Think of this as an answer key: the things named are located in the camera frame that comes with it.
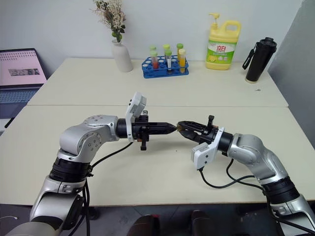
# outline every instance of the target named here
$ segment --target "flower arrangement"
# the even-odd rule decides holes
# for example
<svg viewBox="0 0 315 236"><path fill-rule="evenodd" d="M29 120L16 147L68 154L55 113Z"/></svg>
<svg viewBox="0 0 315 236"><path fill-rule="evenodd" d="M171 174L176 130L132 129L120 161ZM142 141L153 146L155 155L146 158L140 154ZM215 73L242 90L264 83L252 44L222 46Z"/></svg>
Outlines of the flower arrangement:
<svg viewBox="0 0 315 236"><path fill-rule="evenodd" d="M93 0L96 4L96 10L94 13L101 17L99 20L105 24L112 31L112 36L116 38L119 43L125 32L124 21L126 16L122 11L122 0Z"/></svg>

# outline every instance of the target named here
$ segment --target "handle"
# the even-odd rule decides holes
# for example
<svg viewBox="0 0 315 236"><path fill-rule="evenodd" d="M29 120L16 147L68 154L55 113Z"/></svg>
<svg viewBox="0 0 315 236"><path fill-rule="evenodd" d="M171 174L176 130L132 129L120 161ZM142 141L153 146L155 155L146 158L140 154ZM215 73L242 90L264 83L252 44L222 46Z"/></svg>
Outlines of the handle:
<svg viewBox="0 0 315 236"><path fill-rule="evenodd" d="M239 23L238 21L226 21L222 28L226 31L226 27L227 26L237 26L237 29L234 30L235 32L237 32L238 34L240 33L241 31L241 23Z"/></svg>
<svg viewBox="0 0 315 236"><path fill-rule="evenodd" d="M246 70L247 67L248 67L248 65L250 64L250 61L251 61L252 57L253 57L254 54L255 54L255 48L256 48L257 44L258 44L258 42L256 42L254 48L251 49L251 51L250 51L248 57L246 58L244 64L242 65L242 68L243 68L244 70Z"/></svg>

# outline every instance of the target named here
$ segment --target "test tube rack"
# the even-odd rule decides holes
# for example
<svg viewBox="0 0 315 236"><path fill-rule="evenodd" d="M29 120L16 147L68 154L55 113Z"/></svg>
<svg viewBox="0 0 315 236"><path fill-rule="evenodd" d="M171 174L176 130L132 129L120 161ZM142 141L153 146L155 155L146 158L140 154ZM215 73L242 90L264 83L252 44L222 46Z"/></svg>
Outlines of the test tube rack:
<svg viewBox="0 0 315 236"><path fill-rule="evenodd" d="M168 76L180 76L187 75L188 72L188 62L186 60L185 67L180 67L177 55L172 55L172 70L167 69L164 56L158 56L158 69L153 69L151 57L146 58L142 63L143 77L146 79L158 78L158 77L168 77Z"/></svg>

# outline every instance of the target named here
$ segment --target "laptop screen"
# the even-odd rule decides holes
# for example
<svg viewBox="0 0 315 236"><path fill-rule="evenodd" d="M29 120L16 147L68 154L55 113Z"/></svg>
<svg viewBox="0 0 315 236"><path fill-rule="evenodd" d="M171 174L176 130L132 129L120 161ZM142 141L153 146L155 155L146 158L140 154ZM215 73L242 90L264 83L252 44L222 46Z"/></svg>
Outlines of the laptop screen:
<svg viewBox="0 0 315 236"><path fill-rule="evenodd" d="M0 51L0 86L32 86L46 83L35 49Z"/></svg>

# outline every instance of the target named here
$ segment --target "bottle label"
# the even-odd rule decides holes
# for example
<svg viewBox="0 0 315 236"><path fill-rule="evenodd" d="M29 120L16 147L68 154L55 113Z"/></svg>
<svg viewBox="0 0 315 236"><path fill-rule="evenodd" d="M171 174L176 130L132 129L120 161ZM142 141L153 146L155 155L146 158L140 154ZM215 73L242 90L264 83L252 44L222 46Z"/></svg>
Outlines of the bottle label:
<svg viewBox="0 0 315 236"><path fill-rule="evenodd" d="M171 58L168 58L167 59L167 69L172 69L172 61L171 61Z"/></svg>
<svg viewBox="0 0 315 236"><path fill-rule="evenodd" d="M236 43L222 43L209 40L207 62L231 64Z"/></svg>

